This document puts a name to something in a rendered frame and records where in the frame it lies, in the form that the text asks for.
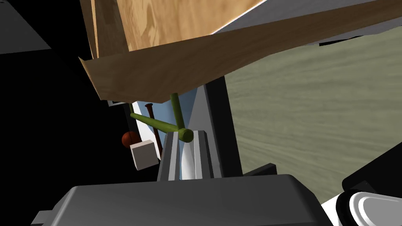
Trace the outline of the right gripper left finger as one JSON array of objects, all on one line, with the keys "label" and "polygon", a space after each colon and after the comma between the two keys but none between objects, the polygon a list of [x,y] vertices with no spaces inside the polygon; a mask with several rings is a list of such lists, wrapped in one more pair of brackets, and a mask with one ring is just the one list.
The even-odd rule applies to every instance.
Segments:
[{"label": "right gripper left finger", "polygon": [[177,131],[169,132],[165,136],[157,181],[179,180],[179,157],[179,133]]}]

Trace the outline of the green bar handle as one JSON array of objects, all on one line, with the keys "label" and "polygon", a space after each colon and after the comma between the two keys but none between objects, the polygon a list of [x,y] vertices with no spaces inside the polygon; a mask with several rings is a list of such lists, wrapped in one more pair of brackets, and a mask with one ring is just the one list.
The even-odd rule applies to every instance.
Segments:
[{"label": "green bar handle", "polygon": [[194,132],[190,129],[185,128],[185,123],[181,111],[181,105],[179,101],[179,95],[177,93],[173,93],[170,95],[172,110],[175,117],[176,125],[163,122],[152,117],[146,117],[144,115],[136,114],[134,112],[130,113],[130,117],[145,123],[148,126],[156,130],[160,130],[164,133],[169,132],[178,132],[178,139],[185,142],[190,143],[194,139]]}]

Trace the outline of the white cube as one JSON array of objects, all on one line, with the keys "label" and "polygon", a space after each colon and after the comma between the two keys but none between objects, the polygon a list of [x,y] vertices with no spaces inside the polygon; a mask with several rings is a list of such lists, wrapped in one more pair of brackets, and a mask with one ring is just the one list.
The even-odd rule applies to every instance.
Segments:
[{"label": "white cube", "polygon": [[137,171],[157,165],[159,159],[157,157],[155,144],[152,140],[146,140],[130,145],[132,157]]}]

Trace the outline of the light wooden cupboard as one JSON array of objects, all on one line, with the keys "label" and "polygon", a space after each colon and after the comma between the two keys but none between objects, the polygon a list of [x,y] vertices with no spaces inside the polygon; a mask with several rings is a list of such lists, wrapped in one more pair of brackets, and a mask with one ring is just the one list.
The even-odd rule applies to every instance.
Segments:
[{"label": "light wooden cupboard", "polygon": [[93,58],[211,35],[265,0],[79,0]]}]

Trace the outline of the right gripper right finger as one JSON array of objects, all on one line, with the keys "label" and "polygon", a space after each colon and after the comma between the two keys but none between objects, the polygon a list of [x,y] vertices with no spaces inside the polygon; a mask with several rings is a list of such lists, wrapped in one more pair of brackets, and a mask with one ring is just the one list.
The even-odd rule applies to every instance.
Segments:
[{"label": "right gripper right finger", "polygon": [[219,162],[214,162],[207,133],[197,130],[193,134],[195,179],[221,178],[221,167]]}]

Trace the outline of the brown wooden cupboard door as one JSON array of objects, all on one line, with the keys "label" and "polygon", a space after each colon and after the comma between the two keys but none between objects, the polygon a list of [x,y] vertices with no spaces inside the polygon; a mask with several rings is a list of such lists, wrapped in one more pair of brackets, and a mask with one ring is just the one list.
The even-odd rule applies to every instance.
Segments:
[{"label": "brown wooden cupboard door", "polygon": [[266,56],[402,25],[402,0],[265,0],[218,32],[82,60],[102,100],[163,103]]}]

